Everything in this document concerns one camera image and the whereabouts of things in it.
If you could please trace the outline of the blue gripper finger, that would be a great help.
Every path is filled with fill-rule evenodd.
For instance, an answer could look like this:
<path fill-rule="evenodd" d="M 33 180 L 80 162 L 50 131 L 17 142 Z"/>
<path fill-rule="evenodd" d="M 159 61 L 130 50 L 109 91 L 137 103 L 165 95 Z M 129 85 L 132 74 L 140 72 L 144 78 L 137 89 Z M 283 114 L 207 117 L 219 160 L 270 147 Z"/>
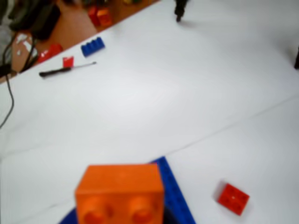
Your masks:
<path fill-rule="evenodd" d="M 76 208 L 72 209 L 59 224 L 78 224 Z"/>

